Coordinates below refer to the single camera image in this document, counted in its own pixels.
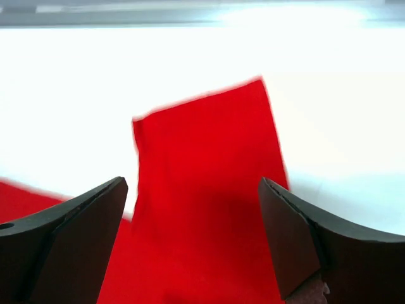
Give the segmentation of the red t shirt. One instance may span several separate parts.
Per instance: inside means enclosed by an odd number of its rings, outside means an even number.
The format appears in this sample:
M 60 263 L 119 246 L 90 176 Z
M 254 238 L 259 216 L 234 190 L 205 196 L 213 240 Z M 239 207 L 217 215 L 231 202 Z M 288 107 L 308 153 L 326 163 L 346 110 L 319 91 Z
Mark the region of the red t shirt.
M 134 120 L 137 201 L 99 303 L 280 303 L 262 177 L 287 186 L 263 79 Z

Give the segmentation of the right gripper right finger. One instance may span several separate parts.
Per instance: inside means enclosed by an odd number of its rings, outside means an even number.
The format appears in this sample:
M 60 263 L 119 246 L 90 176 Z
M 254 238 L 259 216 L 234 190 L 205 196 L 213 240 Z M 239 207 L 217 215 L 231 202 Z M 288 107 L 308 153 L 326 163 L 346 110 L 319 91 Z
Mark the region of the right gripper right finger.
M 259 204 L 284 302 L 404 302 L 402 235 L 345 220 L 267 178 Z

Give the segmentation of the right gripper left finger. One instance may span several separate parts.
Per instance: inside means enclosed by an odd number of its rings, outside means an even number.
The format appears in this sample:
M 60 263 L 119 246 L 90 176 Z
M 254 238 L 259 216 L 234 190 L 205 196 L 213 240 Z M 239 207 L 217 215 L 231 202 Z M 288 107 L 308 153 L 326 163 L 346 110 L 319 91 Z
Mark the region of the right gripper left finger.
M 1 224 L 1 303 L 96 303 L 127 198 L 123 177 Z

